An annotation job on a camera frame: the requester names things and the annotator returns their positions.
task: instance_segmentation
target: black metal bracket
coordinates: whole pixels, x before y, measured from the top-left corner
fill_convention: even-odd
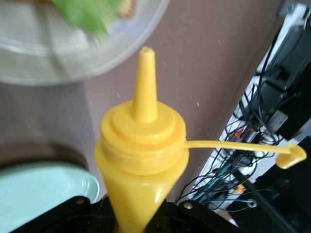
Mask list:
[[[90,204],[85,197],[73,197],[13,233],[112,233],[117,221],[109,198]],[[163,202],[146,227],[146,233],[242,233],[201,204],[188,200],[176,206]]]

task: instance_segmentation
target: white plate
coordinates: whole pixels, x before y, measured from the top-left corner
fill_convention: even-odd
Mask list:
[[[75,197],[94,203],[96,178],[79,166],[38,162],[0,170],[0,233],[7,233]]]
[[[70,27],[52,4],[0,1],[0,82],[70,83],[102,74],[133,54],[161,20],[169,0],[137,0],[103,43]]]

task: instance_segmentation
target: green lettuce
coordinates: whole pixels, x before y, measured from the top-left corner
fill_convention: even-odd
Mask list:
[[[116,20],[122,0],[52,0],[71,26],[102,39]]]

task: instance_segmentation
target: nozzle tip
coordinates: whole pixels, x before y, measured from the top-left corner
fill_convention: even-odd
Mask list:
[[[142,47],[139,54],[133,118],[141,123],[157,119],[156,59],[150,47]]]

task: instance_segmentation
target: yellow squeeze bottle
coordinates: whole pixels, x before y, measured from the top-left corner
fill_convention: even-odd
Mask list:
[[[222,147],[280,152],[277,164],[289,168],[305,160],[305,151],[287,147],[219,141],[186,141],[183,118],[157,101],[155,52],[139,54],[134,99],[103,118],[95,161],[104,178],[121,233],[142,233],[184,172],[190,148]]]

